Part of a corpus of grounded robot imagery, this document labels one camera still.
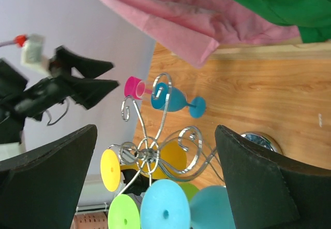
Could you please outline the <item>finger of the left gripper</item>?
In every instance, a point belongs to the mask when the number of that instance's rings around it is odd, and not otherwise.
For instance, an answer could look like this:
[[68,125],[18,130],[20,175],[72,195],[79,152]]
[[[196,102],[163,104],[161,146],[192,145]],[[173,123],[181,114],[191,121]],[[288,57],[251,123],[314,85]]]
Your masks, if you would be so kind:
[[75,79],[71,81],[72,99],[87,110],[97,105],[106,95],[119,87],[119,82],[100,79]]
[[60,68],[62,67],[69,72],[71,72],[72,68],[76,68],[85,78],[91,79],[99,77],[114,67],[112,62],[77,55],[63,45],[56,48],[54,57]]

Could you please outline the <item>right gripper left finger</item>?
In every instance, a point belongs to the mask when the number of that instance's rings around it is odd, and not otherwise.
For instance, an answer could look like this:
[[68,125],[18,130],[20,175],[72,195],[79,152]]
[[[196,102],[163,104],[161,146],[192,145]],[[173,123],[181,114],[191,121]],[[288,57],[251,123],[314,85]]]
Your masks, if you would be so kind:
[[87,125],[1,161],[1,228],[70,228],[96,141]]

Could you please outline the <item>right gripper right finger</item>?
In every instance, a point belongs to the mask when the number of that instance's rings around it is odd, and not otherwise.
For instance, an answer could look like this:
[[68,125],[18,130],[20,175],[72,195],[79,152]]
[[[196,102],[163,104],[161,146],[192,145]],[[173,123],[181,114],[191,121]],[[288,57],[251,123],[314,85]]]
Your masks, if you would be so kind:
[[266,149],[223,125],[215,141],[237,228],[330,228],[330,170]]

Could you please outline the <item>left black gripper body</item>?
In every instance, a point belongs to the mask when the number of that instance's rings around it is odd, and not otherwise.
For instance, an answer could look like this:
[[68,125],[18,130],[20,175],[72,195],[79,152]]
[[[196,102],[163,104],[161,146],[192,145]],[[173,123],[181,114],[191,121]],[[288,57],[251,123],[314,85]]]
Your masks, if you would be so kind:
[[75,98],[77,92],[69,82],[72,77],[72,64],[59,58],[41,61],[21,59],[21,64],[35,71],[48,73],[32,87],[22,91],[14,101],[14,119],[24,122],[26,118],[41,121],[43,113],[58,103],[63,103],[67,97]]

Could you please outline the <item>magenta plastic wine glass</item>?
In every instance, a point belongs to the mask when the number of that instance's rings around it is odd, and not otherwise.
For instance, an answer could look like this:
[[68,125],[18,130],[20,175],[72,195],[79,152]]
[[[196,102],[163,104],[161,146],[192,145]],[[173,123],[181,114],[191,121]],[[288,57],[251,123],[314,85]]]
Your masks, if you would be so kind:
[[127,79],[127,81],[125,83],[125,87],[124,87],[125,97],[132,96],[135,99],[141,100],[141,98],[139,96],[137,96],[137,86],[141,81],[142,80],[137,77],[130,76]]

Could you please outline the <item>blue wine glass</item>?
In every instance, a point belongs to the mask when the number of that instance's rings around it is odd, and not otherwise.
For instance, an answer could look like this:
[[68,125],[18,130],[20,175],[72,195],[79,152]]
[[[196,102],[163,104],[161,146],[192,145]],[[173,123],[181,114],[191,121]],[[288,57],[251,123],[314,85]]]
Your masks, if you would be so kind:
[[[164,110],[166,98],[169,93],[169,86],[163,82],[158,83],[155,91],[155,96],[151,97],[151,105],[154,109]],[[177,112],[188,106],[190,116],[193,118],[202,117],[206,110],[206,102],[203,97],[197,96],[189,103],[184,93],[175,87],[171,89],[168,102],[168,112]]]
[[224,186],[208,186],[189,201],[179,184],[168,179],[147,189],[140,220],[141,228],[236,228]]

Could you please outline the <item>clear wine glass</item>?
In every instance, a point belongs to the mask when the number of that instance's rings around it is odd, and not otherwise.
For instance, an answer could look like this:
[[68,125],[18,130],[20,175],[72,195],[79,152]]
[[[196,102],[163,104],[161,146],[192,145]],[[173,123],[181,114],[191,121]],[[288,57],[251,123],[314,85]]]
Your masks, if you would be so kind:
[[151,101],[151,95],[153,92],[153,82],[141,80],[136,87],[136,96],[140,100]]

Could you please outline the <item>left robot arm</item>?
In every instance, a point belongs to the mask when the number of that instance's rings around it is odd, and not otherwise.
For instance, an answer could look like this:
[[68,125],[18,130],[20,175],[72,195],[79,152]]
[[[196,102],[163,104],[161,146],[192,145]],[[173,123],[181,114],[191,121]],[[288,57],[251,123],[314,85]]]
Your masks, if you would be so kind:
[[28,80],[1,59],[1,143],[21,141],[26,118],[42,121],[43,114],[68,98],[89,110],[119,86],[99,76],[114,67],[112,62],[76,55],[64,46],[50,59],[50,76],[27,88]]

